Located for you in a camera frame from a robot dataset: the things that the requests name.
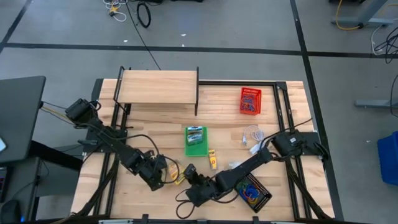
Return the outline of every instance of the gray floor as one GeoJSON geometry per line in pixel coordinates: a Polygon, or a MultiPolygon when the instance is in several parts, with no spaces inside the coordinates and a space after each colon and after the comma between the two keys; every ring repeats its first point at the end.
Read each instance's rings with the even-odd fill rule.
{"type": "MultiPolygon", "coordinates": [[[[362,6],[343,4],[341,15],[356,15],[362,6]]],[[[0,39],[25,1],[0,0],[0,39]]],[[[370,53],[373,29],[352,32],[329,23],[336,5],[327,0],[296,0],[308,51],[370,53]]],[[[300,50],[289,0],[205,0],[169,2],[152,7],[152,24],[139,26],[147,45],[158,47],[222,47],[300,50]]],[[[389,7],[384,17],[398,17],[389,7]]],[[[396,25],[375,35],[378,43],[396,25]]],[[[142,46],[130,20],[120,23],[106,15],[101,0],[33,0],[9,43],[142,46]]],[[[303,80],[308,82],[301,56],[204,52],[153,52],[164,70],[199,66],[207,79],[303,80]]],[[[25,49],[6,47],[0,53],[0,79],[45,75],[44,100],[68,106],[89,98],[96,78],[115,77],[120,65],[156,69],[145,51],[25,49]]],[[[396,130],[398,120],[388,110],[359,109],[356,99],[386,99],[398,60],[386,65],[376,58],[310,57],[323,121],[333,158],[345,220],[396,223],[398,187],[381,180],[377,140],[396,130]]],[[[85,137],[48,114],[39,113],[34,139],[52,147],[75,144],[85,137]]],[[[70,151],[79,155],[81,149],[70,151]]],[[[61,217],[72,202],[77,174],[50,166],[41,195],[49,182],[66,179],[59,197],[41,200],[39,218],[61,217]]]]}

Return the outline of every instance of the yellow object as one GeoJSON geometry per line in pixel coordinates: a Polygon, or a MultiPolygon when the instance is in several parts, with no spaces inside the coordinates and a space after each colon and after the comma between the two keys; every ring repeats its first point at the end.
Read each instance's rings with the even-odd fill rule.
{"type": "Polygon", "coordinates": [[[345,27],[341,27],[341,26],[338,24],[338,11],[340,10],[340,6],[341,6],[341,3],[342,3],[342,2],[343,2],[343,0],[340,0],[340,2],[338,3],[338,6],[337,6],[337,11],[336,11],[336,25],[337,25],[337,27],[338,27],[339,29],[341,29],[341,30],[356,30],[356,29],[358,29],[359,26],[351,27],[351,28],[345,28],[345,27]]]}
{"type": "Polygon", "coordinates": [[[181,164],[178,164],[178,168],[180,169],[180,175],[177,178],[177,175],[178,175],[177,166],[174,163],[171,163],[169,165],[169,174],[170,174],[172,180],[175,180],[177,178],[177,180],[174,182],[175,185],[179,185],[179,184],[181,184],[181,182],[183,182],[185,180],[185,176],[184,176],[185,168],[182,167],[181,164]]]}
{"type": "Polygon", "coordinates": [[[210,169],[217,170],[217,159],[216,159],[216,151],[210,149],[209,150],[209,161],[210,161],[210,169]]]}
{"type": "Polygon", "coordinates": [[[114,6],[111,6],[111,9],[109,10],[109,12],[117,12],[118,9],[114,6]]]}

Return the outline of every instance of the wooden table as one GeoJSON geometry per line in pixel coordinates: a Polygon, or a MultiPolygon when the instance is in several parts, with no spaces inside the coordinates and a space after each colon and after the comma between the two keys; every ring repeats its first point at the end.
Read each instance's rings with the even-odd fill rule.
{"type": "MultiPolygon", "coordinates": [[[[99,96],[102,108],[98,114],[105,125],[110,125],[111,122],[115,86],[116,79],[106,79],[102,84],[99,96]]],[[[295,124],[299,124],[310,118],[303,83],[287,82],[287,86],[293,118],[295,124]]],[[[248,145],[242,145],[242,134],[247,126],[258,124],[266,136],[279,130],[272,88],[267,86],[253,86],[253,88],[262,90],[262,112],[257,116],[239,113],[241,86],[201,85],[199,86],[198,116],[192,114],[193,105],[134,104],[127,121],[127,126],[134,126],[134,129],[129,130],[128,135],[147,134],[156,142],[160,153],[177,159],[185,167],[193,163],[199,173],[212,176],[214,172],[210,170],[207,157],[185,157],[183,129],[191,125],[208,127],[209,148],[216,151],[219,170],[228,169],[230,162],[245,161],[251,156],[249,149],[256,143],[250,137],[250,132],[247,132],[248,145]]],[[[285,111],[282,94],[280,98],[282,111],[285,111]]],[[[313,124],[308,122],[299,126],[298,129],[313,131],[313,124]]],[[[127,143],[142,151],[152,149],[151,143],[145,138],[130,139],[127,143]]],[[[97,188],[103,156],[100,153],[93,154],[84,163],[72,205],[73,212],[79,211],[97,188]]],[[[322,161],[316,156],[302,156],[302,164],[308,191],[325,213],[334,217],[322,161]]],[[[252,212],[243,200],[237,198],[229,204],[209,201],[195,208],[190,219],[252,220],[253,216],[258,216],[260,220],[293,220],[284,163],[270,162],[252,173],[273,195],[259,213],[252,212]]],[[[133,176],[123,166],[119,166],[111,218],[141,218],[142,214],[146,213],[151,219],[178,219],[175,209],[179,203],[175,201],[175,196],[189,186],[189,183],[185,181],[178,186],[167,184],[151,192],[140,177],[133,176]]],[[[298,190],[296,191],[300,216],[304,217],[301,195],[298,190]]],[[[235,192],[222,200],[228,200],[234,196],[235,192]]],[[[179,210],[180,215],[185,216],[191,208],[192,205],[189,203],[183,205],[179,210]]]]}

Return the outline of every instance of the white charging cable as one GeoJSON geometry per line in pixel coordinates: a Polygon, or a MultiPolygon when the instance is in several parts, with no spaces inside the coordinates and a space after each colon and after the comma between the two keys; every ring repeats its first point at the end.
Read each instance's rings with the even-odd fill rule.
{"type": "Polygon", "coordinates": [[[264,132],[262,132],[260,129],[259,129],[259,127],[257,126],[257,125],[250,125],[250,126],[248,126],[244,131],[243,131],[243,137],[242,137],[242,143],[244,144],[244,145],[246,145],[248,142],[247,142],[247,139],[246,139],[246,131],[249,129],[249,128],[256,128],[257,129],[257,131],[252,131],[251,133],[250,133],[250,135],[251,135],[251,137],[253,138],[253,139],[255,139],[258,143],[256,144],[256,145],[254,145],[251,149],[250,149],[250,153],[251,154],[255,154],[258,150],[260,150],[260,142],[265,138],[265,136],[264,136],[264,132]]]}
{"type": "Polygon", "coordinates": [[[113,0],[111,2],[106,2],[105,0],[102,0],[102,2],[105,4],[105,7],[109,9],[109,12],[112,10],[112,7],[116,10],[113,11],[114,15],[112,16],[114,19],[116,19],[119,22],[124,22],[127,19],[127,16],[125,13],[118,12],[117,9],[120,8],[120,5],[126,4],[127,0],[125,2],[121,2],[120,0],[113,0]],[[123,15],[124,19],[118,19],[116,15],[123,15]]]}
{"type": "Polygon", "coordinates": [[[248,127],[243,131],[242,143],[243,143],[244,145],[247,144],[246,131],[247,131],[249,128],[256,128],[256,129],[257,129],[257,131],[252,131],[252,132],[250,133],[251,137],[252,137],[253,139],[255,139],[257,142],[260,142],[262,139],[264,139],[264,133],[259,129],[259,127],[258,127],[257,125],[250,125],[250,126],[248,126],[248,127]]]}

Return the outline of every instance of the black floor line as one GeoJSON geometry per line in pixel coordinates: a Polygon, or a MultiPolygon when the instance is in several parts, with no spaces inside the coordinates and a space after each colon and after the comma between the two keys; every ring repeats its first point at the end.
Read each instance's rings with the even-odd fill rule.
{"type": "MultiPolygon", "coordinates": [[[[146,51],[144,46],[125,45],[80,45],[80,44],[22,44],[6,43],[4,47],[23,49],[73,49],[73,50],[129,50],[146,51]]],[[[217,48],[217,47],[151,47],[152,52],[214,52],[214,53],[242,53],[242,54],[271,54],[271,55],[301,55],[298,50],[272,49],[244,49],[244,48],[217,48]]]]}
{"type": "MultiPolygon", "coordinates": [[[[144,46],[125,45],[83,45],[83,44],[26,44],[26,43],[0,43],[4,48],[18,49],[68,49],[68,50],[126,50],[146,51],[144,46]]],[[[299,50],[273,50],[273,49],[245,49],[245,48],[224,48],[224,47],[151,47],[151,52],[207,52],[207,53],[232,53],[232,54],[269,54],[269,55],[294,55],[302,56],[299,50]]],[[[384,55],[375,56],[367,53],[346,53],[346,52],[315,52],[307,51],[309,57],[343,57],[343,58],[384,58],[384,55]]],[[[395,55],[388,55],[388,58],[395,58],[395,55]]]]}
{"type": "MultiPolygon", "coordinates": [[[[305,45],[304,34],[301,27],[299,11],[297,10],[297,5],[295,0],[290,0],[290,5],[292,7],[293,18],[296,26],[298,42],[300,44],[301,53],[303,57],[305,74],[307,76],[308,87],[310,89],[310,96],[312,99],[312,106],[315,113],[315,121],[318,127],[318,133],[320,136],[321,143],[329,150],[328,138],[326,136],[325,125],[323,124],[321,107],[319,104],[317,89],[315,87],[315,82],[313,79],[310,59],[308,57],[307,46],[305,45]]],[[[335,171],[333,170],[333,164],[331,163],[331,159],[327,160],[324,163],[324,167],[326,169],[326,177],[328,180],[329,191],[331,195],[331,202],[333,204],[333,210],[335,213],[335,217],[337,220],[344,220],[343,211],[341,209],[340,197],[337,190],[337,184],[335,179],[335,171]]]]}
{"type": "Polygon", "coordinates": [[[8,40],[10,39],[12,33],[15,31],[15,28],[18,26],[18,23],[21,21],[22,16],[24,16],[27,8],[30,6],[31,3],[32,3],[32,0],[26,0],[26,2],[24,4],[24,7],[22,7],[21,11],[19,11],[18,16],[15,18],[15,20],[12,23],[12,25],[10,26],[10,28],[8,28],[7,34],[2,39],[1,42],[3,44],[8,42],[8,40]]]}

